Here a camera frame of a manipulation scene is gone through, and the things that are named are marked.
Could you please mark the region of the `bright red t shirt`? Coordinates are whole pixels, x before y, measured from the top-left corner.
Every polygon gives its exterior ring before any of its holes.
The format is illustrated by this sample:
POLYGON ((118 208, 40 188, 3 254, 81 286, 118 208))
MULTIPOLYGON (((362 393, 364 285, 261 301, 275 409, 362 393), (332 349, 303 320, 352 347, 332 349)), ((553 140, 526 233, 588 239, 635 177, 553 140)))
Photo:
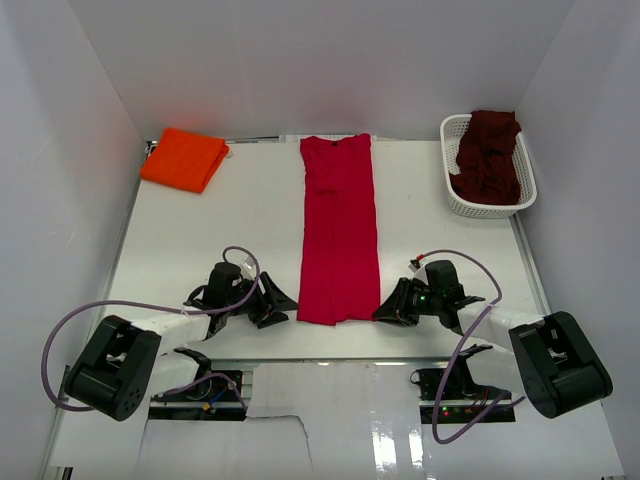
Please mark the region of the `bright red t shirt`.
POLYGON ((378 229, 367 133, 300 142, 305 168, 297 319, 335 326, 370 321, 381 301, 378 229))

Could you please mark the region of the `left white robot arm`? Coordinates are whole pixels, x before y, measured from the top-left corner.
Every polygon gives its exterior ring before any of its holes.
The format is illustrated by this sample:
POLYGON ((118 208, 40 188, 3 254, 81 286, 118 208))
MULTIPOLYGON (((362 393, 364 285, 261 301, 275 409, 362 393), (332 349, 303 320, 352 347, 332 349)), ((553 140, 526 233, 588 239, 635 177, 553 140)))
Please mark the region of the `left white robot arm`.
POLYGON ((237 381, 215 372, 195 344, 211 339, 231 317, 246 316, 263 329, 287 321, 298 308, 267 272, 252 277, 227 261, 214 266, 207 283, 194 289, 184 306, 176 314, 141 320, 105 317, 67 374, 65 393, 124 421, 147 398, 203 399, 215 382, 234 390, 237 381))

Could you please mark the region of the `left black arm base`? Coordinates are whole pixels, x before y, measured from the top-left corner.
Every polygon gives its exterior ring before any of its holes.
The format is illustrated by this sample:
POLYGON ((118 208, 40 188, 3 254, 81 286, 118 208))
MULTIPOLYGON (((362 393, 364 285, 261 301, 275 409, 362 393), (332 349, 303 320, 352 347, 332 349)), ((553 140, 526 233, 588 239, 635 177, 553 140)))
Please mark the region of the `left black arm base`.
POLYGON ((249 404, 252 374, 241 370, 221 370, 228 380, 215 377, 191 390, 173 396, 156 397, 149 407, 149 420, 167 421, 231 421, 242 422, 246 418, 234 389, 237 389, 246 405, 249 404))

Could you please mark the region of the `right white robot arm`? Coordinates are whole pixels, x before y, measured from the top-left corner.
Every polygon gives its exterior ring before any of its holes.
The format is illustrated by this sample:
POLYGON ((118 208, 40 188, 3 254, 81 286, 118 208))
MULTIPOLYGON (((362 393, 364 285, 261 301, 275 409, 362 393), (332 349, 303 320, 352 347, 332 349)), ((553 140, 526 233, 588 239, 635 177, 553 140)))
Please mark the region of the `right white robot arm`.
POLYGON ((452 367, 459 396, 472 399, 489 386, 526 397, 552 419, 612 394, 608 371, 571 314, 524 314, 470 296, 449 260, 423 270, 423 276, 400 278, 373 317, 409 327, 431 316, 473 340, 452 367))

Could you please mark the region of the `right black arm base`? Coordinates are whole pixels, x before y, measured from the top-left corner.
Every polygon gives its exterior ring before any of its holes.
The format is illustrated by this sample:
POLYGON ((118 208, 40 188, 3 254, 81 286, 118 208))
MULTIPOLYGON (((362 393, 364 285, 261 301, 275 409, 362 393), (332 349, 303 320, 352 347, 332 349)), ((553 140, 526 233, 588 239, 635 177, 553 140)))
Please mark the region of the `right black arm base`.
MULTIPOLYGON (((410 383, 419 390, 420 418, 423 425, 432 423, 435 396, 443 373, 443 368, 422 368, 414 370, 409 377, 410 383)), ((467 374, 452 373, 442 394, 438 424, 467 424, 500 393, 501 391, 495 387, 474 383, 467 374)), ((506 397, 483 419, 483 422, 514 422, 514 408, 507 407, 512 401, 512 394, 507 393, 506 397)))

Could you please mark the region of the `dark maroon t shirt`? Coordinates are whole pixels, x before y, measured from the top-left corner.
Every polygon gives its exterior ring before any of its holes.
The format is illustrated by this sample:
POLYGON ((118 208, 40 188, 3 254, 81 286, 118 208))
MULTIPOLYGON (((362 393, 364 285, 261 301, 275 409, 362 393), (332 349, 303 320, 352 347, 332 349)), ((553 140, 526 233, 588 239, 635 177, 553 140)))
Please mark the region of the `dark maroon t shirt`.
POLYGON ((471 203, 516 205, 521 187, 512 156, 520 132, 514 112, 474 111, 456 156, 460 173, 449 175, 454 192, 471 203))

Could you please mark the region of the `white printed label strip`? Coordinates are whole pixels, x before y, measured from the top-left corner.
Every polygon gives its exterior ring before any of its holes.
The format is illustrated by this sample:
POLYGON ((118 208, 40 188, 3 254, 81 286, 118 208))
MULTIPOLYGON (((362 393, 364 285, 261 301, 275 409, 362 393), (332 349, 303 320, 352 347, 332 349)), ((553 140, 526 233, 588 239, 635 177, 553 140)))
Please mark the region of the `white printed label strip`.
POLYGON ((345 138, 356 137, 357 133, 347 134, 282 134, 279 136, 280 143, 299 143, 306 138, 319 138, 331 142, 341 141, 345 138))

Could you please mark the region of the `folded orange t shirt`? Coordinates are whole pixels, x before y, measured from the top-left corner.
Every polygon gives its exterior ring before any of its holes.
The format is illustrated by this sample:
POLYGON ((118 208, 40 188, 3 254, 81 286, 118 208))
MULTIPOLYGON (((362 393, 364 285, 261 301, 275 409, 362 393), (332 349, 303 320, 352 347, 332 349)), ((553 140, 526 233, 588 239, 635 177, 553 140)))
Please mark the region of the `folded orange t shirt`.
POLYGON ((222 138, 166 128, 140 169, 140 178, 202 194, 229 153, 230 148, 222 138))

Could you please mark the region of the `white plastic basket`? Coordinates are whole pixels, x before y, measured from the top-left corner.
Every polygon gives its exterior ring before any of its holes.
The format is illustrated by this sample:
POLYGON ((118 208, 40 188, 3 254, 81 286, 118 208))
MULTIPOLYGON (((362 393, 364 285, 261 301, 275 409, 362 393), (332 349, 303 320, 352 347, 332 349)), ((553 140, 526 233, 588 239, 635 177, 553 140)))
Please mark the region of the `white plastic basket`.
POLYGON ((518 133, 512 161, 520 185, 520 199, 515 205, 488 205, 469 202, 460 197, 453 189, 451 177, 460 173, 457 164, 460 140, 468 129, 471 114, 455 114, 446 117, 440 124, 440 144, 442 162, 445 171, 446 192, 452 212, 467 218, 506 219, 517 212, 529 208, 537 198, 528 150, 522 133, 518 133))

